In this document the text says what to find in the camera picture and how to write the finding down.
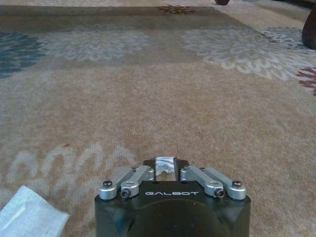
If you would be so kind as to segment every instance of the white floral motif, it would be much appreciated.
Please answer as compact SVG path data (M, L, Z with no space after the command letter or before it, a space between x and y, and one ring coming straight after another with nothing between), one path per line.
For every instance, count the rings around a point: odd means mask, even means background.
M33 0L28 5L36 6L121 6L116 0Z
M294 27L269 27L262 34L274 43L283 43L289 49L297 49L300 52L316 57L315 50L310 50L302 43L302 30Z
M69 220L74 228L66 230L65 236L91 231L93 227L89 223L94 217L91 194L98 192L103 175L111 171L115 173L116 168L123 164L134 166L136 163L136 155L120 144L116 144L110 151L107 150L106 154L99 143L91 144L82 152L77 152L70 144L59 145L48 152L46 157L21 151L12 161L6 177L0 173L0 183L3 186L0 187L0 208L16 191L4 187L10 185L15 188L23 182L43 198L57 198L50 199L53 205L67 203L63 206L63 211L83 213L81 218Z
M43 38L47 54L67 60L98 61L120 58L142 50L149 36L118 25L82 25L70 31L49 33Z
M316 53L286 43L275 43L259 32L245 27L228 26L188 31L182 36L185 49L196 52L206 63L236 68L265 78L297 79L302 67L316 64Z
M250 10L261 9L254 4L242 0L231 0L226 6L217 5L214 0L164 0L163 3L180 6L213 7L223 13L248 12Z

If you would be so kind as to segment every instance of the floral pattern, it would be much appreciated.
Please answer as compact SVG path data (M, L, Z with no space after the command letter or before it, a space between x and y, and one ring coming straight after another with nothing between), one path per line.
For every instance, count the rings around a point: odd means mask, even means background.
M313 91L314 96L316 96L316 67L313 68L303 68L301 69L296 76L304 78L300 80L299 83Z
M48 54L67 60L98 61L121 58L142 50L149 36L122 25L82 25L49 33L42 39Z
M298 32L286 30L268 28L261 34L246 27L214 27L187 31L182 40L185 49L195 52L206 63L268 79L297 79L300 68L316 64L316 51L299 44L290 46L288 40L275 42L280 32L295 41Z
M213 6L214 1L211 0L164 0L166 5L180 5L180 6Z
M242 0L242 1L246 1L246 2L256 2L256 1L260 1L260 0Z
M158 7L158 9L160 11L166 12L166 13L170 13L170 14L174 14L174 15L190 15L190 14L194 14L197 11L190 7L190 6L180 6L180 5L166 5L166 6L160 6Z
M0 32L0 79L34 65L41 56L44 54L37 38Z
M134 166L137 162L136 156L120 144L114 147L106 159L104 153L99 143L91 144L82 153L69 144L59 145L45 157L21 151L10 164L8 173L0 173L0 206L4 206L16 192L5 186L19 187L23 184L45 199L53 195L58 197L57 201L68 203L62 211L70 214L83 211L84 215L79 215L75 220L76 228L68 230L68 236L90 236L86 233L94 222L94 205L90 200L97 194L104 175L121 166Z
M234 14L241 12L258 11L261 9L259 6L255 4L244 2L242 0L231 0L226 6L214 4L212 7L222 13Z
M120 6L116 0L33 0L28 5L36 6Z
M302 43L302 30L294 27L270 27L262 32L271 42L285 45L288 49L315 57L316 52Z

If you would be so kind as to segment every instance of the patterned rug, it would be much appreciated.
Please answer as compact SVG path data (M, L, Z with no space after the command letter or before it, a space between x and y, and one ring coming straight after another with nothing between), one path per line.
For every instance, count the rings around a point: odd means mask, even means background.
M70 213L63 236L94 236L104 179L177 156L243 181L251 236L315 234L316 51L300 36L309 9L0 4L0 208L26 185Z

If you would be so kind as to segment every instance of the furniture leg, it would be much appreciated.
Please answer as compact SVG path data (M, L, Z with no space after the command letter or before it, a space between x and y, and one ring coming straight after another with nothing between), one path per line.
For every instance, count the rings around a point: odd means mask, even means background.
M229 0L215 0L216 4L226 6L229 3Z
M316 5L308 16L303 32L302 41L305 46L316 50Z

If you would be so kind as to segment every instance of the screw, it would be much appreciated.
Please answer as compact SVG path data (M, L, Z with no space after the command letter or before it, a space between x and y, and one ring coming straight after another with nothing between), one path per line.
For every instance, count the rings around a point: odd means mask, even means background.
M106 181L103 182L103 186L104 186L104 187L109 188L109 187L111 187L112 185L113 185L113 183L112 183L111 180L106 180Z
M130 196L130 190L129 189L124 189L120 192L120 196L123 198L123 199L128 199L129 196Z
M242 186L242 183L239 180L234 180L234 181L232 181L232 186L236 187L236 188L239 188L239 187Z
M218 189L216 192L215 192L215 195L218 197L218 198L223 198L225 197L226 193L223 189Z

